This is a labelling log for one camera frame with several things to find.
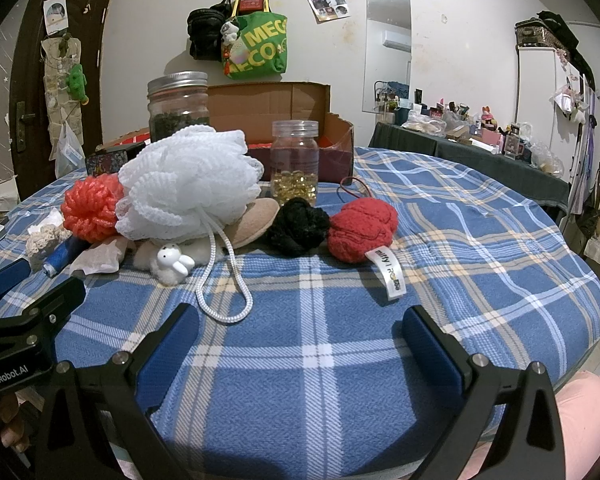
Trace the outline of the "beige knotted rope toy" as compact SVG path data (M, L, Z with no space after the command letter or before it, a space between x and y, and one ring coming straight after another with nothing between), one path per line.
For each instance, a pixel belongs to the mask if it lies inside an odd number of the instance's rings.
M53 226L52 224L41 226L38 232L29 235L26 243L26 255L28 258L46 258L71 235L72 233L63 226Z

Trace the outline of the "blue white tube toy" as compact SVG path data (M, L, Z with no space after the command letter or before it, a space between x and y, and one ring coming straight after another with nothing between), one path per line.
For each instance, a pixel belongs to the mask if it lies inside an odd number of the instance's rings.
M85 242L72 236L61 242L45 259L42 269L48 278L54 278L84 251Z

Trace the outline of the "white fluffy bunny clip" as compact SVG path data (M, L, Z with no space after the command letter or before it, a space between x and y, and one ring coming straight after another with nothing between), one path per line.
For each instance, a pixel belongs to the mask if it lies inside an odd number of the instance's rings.
M215 248L215 255L211 255L208 238L161 246L152 240L145 240L133 256L133 266L136 270L149 272L164 286L175 286L184 281L196 266L216 263L222 257L221 248Z

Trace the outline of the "red knitted ball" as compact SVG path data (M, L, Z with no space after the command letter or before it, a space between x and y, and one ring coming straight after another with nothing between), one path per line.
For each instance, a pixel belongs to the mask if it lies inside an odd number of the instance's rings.
M330 217L327 247L341 262L377 266L388 299L396 300L406 294L401 263L390 248L397 228L396 208L379 198L357 198Z

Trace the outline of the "white mesh bath pouf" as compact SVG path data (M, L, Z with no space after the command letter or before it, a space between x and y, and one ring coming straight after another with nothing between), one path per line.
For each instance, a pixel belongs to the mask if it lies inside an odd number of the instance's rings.
M195 294L204 314L223 324L242 321L253 307L251 292L238 270L235 244L225 233L260 195L264 167L247 152L242 131L193 125L151 142L118 172L123 188L116 205L118 233L129 240L175 243L208 238L210 260ZM231 316L212 310L204 299L218 240L228 252L235 282L245 298L242 312Z

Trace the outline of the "tan round powder puff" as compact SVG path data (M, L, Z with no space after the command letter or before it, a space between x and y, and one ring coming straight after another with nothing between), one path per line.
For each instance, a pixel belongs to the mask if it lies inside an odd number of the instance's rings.
M257 198L236 222L224 229L224 233L234 248L245 247L264 235L278 212L279 204L274 198Z

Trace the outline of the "black knitted scrunchie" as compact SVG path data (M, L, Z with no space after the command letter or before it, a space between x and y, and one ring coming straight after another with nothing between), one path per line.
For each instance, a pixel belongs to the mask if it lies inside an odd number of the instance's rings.
M276 255L300 257L326 240L329 227L329 215L322 208L295 197L279 208L272 226L262 236L262 244Z

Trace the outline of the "white plastic bag on door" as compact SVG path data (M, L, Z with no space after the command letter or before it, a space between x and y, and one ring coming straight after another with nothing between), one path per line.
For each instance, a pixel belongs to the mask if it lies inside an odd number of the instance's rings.
M85 156L79 139L68 122L64 122L56 145L55 176L59 179L70 174L71 171L84 167Z

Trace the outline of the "green plush on door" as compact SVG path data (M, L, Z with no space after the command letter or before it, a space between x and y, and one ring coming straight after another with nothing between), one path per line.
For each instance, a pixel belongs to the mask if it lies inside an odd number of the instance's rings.
M84 75L83 66L80 63L74 64L68 71L66 85L69 96L76 102L79 102L81 105L86 105L88 103L88 96L85 91L86 77Z

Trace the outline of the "dark green covered side table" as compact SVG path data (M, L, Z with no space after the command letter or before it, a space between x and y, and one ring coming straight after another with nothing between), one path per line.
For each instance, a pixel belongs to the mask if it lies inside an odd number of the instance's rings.
M458 162L534 200L556 222L567 214L569 184L521 160L382 122L375 126L368 146Z

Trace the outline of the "small jar golden capsules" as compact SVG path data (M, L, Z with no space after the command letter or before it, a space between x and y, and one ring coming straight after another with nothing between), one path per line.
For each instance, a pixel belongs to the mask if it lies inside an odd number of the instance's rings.
M279 120L272 123L271 194L279 205L292 198L316 204L320 147L318 122Z

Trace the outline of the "dark brown door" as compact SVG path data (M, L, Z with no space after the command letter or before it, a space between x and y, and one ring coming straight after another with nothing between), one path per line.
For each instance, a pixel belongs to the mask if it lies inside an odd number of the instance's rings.
M83 153L102 144L100 61L109 0L29 0L12 63L9 132L23 200L56 179L56 145L64 122ZM66 77L83 66L88 103L69 96Z

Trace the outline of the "white cabinet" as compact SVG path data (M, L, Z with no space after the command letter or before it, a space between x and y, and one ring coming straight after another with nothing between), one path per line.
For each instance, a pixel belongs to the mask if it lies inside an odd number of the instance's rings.
M576 157L580 103L588 104L588 83L558 52L546 47L520 47L515 122L531 127L534 142L542 143L564 166Z

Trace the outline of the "green tote bag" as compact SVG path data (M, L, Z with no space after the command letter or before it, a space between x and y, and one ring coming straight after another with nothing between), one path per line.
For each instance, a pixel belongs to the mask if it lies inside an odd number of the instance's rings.
M281 75L287 69L288 18L284 14L237 14L237 0L230 19L222 26L221 62L227 78L242 80Z

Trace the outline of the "photo on wall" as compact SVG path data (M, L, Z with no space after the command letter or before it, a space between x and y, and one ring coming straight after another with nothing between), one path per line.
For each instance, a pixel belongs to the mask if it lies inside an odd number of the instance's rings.
M347 0L308 0L317 23L326 23L350 16Z

